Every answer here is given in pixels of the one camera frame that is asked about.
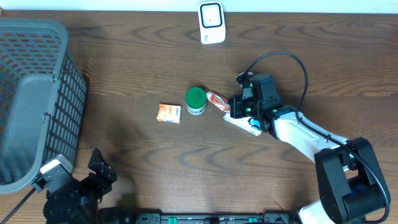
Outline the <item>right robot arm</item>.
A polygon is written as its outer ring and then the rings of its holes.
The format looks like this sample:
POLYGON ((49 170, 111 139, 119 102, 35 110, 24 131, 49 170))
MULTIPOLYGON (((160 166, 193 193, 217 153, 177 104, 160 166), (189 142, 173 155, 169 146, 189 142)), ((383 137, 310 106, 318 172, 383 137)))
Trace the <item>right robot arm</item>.
POLYGON ((370 142, 346 139, 309 121, 284 105, 270 73, 243 72, 236 77, 242 94, 229 99, 232 118, 290 144, 315 164, 320 198, 299 209, 296 223, 367 223, 366 215, 384 209, 391 195, 370 142))

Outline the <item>red Top chocolate bar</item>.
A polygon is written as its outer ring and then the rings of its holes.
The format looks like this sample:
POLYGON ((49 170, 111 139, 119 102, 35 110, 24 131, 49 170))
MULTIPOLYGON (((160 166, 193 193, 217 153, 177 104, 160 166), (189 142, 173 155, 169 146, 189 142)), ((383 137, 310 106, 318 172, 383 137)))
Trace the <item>red Top chocolate bar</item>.
POLYGON ((231 107, 228 103, 228 99, 224 95, 213 90, 205 90, 205 93, 207 100, 213 105, 215 105, 222 112, 224 113, 231 112, 231 107))

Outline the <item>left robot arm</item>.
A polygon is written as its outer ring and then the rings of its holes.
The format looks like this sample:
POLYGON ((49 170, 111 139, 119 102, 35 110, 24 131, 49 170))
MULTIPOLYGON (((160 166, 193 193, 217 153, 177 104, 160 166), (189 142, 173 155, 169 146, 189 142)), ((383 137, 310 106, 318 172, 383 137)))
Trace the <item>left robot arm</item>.
POLYGON ((83 180, 72 176, 72 165, 62 155, 43 168, 42 180, 47 189, 44 217, 47 223, 134 223, 125 207, 98 208, 103 197, 112 191, 117 174, 105 161, 101 151, 94 149, 83 180))

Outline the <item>white Panadol box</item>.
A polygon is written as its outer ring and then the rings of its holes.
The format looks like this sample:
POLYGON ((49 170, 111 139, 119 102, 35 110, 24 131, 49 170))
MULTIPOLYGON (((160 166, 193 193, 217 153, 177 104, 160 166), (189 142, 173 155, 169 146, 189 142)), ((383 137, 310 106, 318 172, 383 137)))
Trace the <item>white Panadol box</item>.
POLYGON ((259 128, 255 127, 249 122, 251 117, 236 119, 232 118, 229 113, 225 113, 223 119, 255 136, 260 136, 262 133, 262 131, 259 128))

